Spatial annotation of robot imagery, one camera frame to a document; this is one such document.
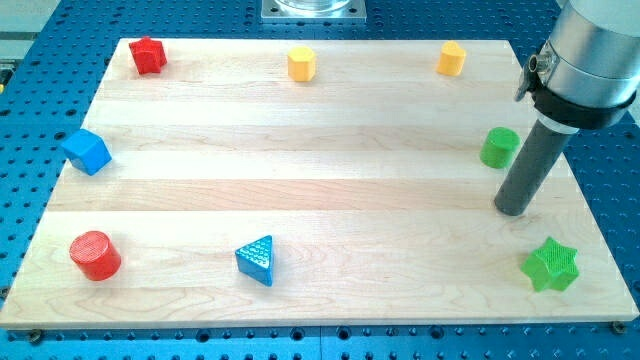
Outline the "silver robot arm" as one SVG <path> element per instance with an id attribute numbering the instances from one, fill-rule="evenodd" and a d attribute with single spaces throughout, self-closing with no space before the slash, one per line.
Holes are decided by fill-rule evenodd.
<path id="1" fill-rule="evenodd" d="M 639 86 L 639 0 L 571 0 L 521 71 L 514 99 L 563 126 L 616 124 Z"/>

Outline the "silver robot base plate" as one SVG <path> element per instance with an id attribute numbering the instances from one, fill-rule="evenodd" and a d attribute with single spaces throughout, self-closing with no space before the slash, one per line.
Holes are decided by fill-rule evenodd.
<path id="1" fill-rule="evenodd" d="M 323 22 L 367 19 L 365 0 L 261 0 L 263 22 Z"/>

